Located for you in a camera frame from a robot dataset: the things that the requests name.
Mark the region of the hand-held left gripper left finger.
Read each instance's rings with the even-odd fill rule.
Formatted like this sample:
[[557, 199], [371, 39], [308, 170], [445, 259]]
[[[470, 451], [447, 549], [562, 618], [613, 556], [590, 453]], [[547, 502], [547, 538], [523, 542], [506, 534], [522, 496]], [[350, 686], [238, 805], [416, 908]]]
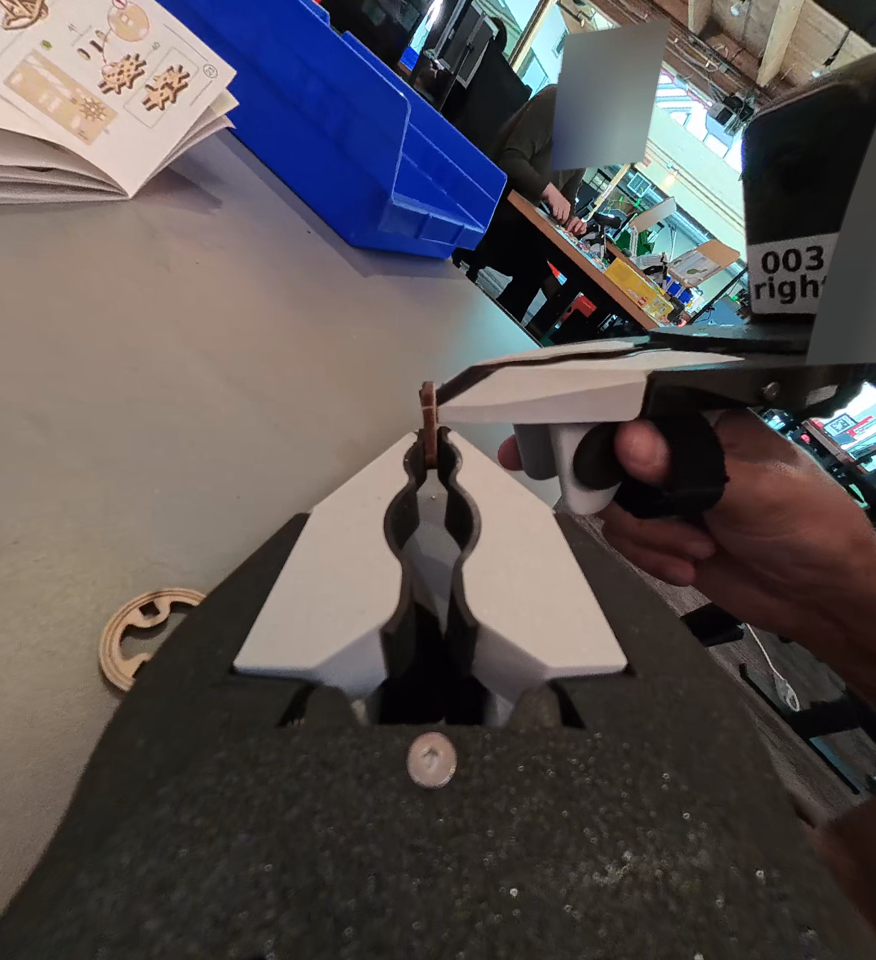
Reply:
[[411, 664], [421, 442], [409, 433], [308, 514], [234, 672], [364, 700]]

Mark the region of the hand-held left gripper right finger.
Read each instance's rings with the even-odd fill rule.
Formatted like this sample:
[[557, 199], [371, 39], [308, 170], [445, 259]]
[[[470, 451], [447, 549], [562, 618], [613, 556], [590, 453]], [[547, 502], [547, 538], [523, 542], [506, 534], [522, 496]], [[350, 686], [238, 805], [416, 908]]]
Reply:
[[472, 675], [515, 703], [554, 680], [623, 672], [627, 658], [554, 511], [460, 434], [446, 437], [450, 480], [476, 519], [460, 568], [477, 627]]

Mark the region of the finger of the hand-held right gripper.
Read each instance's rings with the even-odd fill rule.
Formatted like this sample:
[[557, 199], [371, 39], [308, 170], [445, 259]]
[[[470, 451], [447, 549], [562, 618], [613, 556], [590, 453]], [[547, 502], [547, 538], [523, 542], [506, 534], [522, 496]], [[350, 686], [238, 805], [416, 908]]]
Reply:
[[741, 354], [634, 352], [604, 360], [508, 366], [440, 403], [442, 426], [509, 425], [524, 472], [571, 481], [579, 438], [602, 425], [740, 406]]
[[548, 366], [577, 360], [604, 360], [641, 352], [650, 346], [650, 338], [615, 338], [565, 345], [553, 345], [510, 354], [468, 366], [454, 377], [436, 386], [436, 402], [447, 403], [490, 377], [513, 366]]

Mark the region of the small wooden model part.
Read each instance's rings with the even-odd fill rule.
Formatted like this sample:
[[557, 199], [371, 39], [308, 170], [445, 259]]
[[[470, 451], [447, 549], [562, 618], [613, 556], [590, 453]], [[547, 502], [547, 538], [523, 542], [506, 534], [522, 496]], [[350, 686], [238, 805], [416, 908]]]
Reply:
[[432, 381], [421, 384], [420, 412], [422, 417], [421, 443], [425, 468], [436, 471], [440, 465], [439, 452], [439, 403], [437, 401], [437, 387]]

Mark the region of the person's right hand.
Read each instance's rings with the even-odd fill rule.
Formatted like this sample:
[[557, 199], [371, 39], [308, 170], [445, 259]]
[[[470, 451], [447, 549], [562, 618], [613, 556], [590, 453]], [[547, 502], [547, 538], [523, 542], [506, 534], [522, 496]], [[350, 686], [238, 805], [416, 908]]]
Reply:
[[638, 519], [612, 503], [597, 514], [630, 563], [693, 587], [728, 613], [810, 650], [820, 623], [808, 597], [876, 532], [852, 498], [806, 453], [747, 411], [714, 425], [728, 483], [697, 523]]

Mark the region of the wooden worktable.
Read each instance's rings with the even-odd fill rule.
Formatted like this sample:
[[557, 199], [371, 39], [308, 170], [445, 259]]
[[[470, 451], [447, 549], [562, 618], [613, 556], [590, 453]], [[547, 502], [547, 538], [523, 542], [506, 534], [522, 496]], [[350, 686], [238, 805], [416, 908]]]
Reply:
[[530, 319], [526, 329], [530, 335], [539, 340], [544, 337], [557, 323], [563, 311], [572, 305], [577, 295], [587, 296], [596, 306], [599, 303], [595, 297], [610, 299], [616, 304], [617, 312], [623, 312], [644, 330], [658, 330], [667, 325], [666, 320], [652, 317], [632, 300], [627, 292], [609, 278], [605, 270], [592, 262], [543, 211], [516, 191], [510, 192], [508, 203], [544, 238], [552, 253], [549, 262], [565, 277], [560, 291]]

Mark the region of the yellow box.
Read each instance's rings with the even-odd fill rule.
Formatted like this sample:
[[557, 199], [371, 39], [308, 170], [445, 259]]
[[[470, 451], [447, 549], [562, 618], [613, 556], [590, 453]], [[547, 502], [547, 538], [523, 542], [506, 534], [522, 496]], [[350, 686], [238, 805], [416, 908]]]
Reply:
[[660, 286], [622, 258], [614, 258], [605, 276], [641, 311], [658, 324], [668, 321], [673, 309], [671, 299]]

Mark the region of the large blue plastic bin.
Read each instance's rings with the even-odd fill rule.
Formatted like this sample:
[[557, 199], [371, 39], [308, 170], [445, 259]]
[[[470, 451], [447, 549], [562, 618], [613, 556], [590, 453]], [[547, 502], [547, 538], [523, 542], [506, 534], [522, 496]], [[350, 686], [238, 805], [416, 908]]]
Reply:
[[162, 2], [236, 69], [235, 136], [348, 245], [473, 250], [505, 173], [316, 2]]

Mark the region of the white instruction booklet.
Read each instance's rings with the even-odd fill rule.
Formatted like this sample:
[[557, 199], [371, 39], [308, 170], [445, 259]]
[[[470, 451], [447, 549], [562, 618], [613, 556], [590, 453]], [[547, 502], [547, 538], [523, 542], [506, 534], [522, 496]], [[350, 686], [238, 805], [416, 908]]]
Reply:
[[170, 2], [0, 1], [0, 205], [133, 198], [232, 127], [235, 76]]

